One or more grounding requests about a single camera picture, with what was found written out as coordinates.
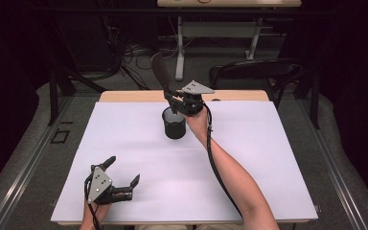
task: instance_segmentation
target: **black cup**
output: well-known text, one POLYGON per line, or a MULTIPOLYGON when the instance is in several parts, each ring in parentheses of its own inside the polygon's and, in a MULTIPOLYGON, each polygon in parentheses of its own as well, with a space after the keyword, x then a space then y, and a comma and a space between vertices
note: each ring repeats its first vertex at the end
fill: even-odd
POLYGON ((164 121, 164 131, 171 139, 180 139, 185 135, 185 118, 181 114, 173 114, 172 109, 164 109, 162 118, 164 121))

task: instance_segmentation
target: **chair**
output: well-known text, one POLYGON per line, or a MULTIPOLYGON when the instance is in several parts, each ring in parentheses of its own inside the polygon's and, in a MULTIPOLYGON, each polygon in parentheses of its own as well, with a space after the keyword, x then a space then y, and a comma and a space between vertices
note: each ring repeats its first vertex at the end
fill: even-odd
POLYGON ((305 73, 298 59, 250 59, 212 67, 209 82, 212 89, 262 89, 278 108, 286 86, 305 73))

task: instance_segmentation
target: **horizontal black bar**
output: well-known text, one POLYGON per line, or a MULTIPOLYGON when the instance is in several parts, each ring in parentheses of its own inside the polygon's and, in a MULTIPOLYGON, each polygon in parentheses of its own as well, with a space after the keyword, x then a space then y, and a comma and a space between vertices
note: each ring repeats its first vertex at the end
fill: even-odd
POLYGON ((289 18, 332 18, 338 16, 337 11, 301 11, 292 9, 259 9, 259 8, 185 8, 185 9, 65 9, 65 8, 32 8, 31 13, 46 14, 93 14, 93 15, 155 15, 155 16, 230 16, 230 17, 289 17, 289 18))

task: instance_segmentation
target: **chair backrest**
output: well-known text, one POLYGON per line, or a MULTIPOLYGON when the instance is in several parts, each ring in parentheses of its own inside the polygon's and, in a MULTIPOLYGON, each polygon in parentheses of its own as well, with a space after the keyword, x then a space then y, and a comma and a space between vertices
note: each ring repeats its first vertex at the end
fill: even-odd
POLYGON ((295 58, 250 59, 212 67, 209 81, 213 89, 263 89, 278 107, 286 86, 303 73, 295 58))

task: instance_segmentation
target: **table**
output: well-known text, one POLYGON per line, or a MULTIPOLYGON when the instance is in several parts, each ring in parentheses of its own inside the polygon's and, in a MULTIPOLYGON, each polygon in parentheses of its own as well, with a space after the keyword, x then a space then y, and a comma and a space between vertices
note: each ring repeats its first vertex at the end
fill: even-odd
MULTIPOLYGON (((300 0, 212 0, 202 4, 197 0, 157 0, 159 7, 166 8, 297 8, 300 0)), ((246 58, 253 59, 262 27, 262 19, 255 22, 183 22, 178 16, 178 55, 175 79, 183 80, 184 56, 183 36, 197 37, 252 37, 246 58)))
MULTIPOLYGON (((204 96, 214 118, 214 138, 255 177, 276 220, 317 219, 277 111, 265 92, 224 90, 204 96)), ((133 200, 114 203, 104 224, 241 222, 191 131, 179 140, 164 134, 161 113, 167 106, 159 90, 104 92, 51 221, 81 222, 82 186, 90 165, 116 155, 106 171, 113 186, 128 185, 138 173, 141 180, 133 200)))

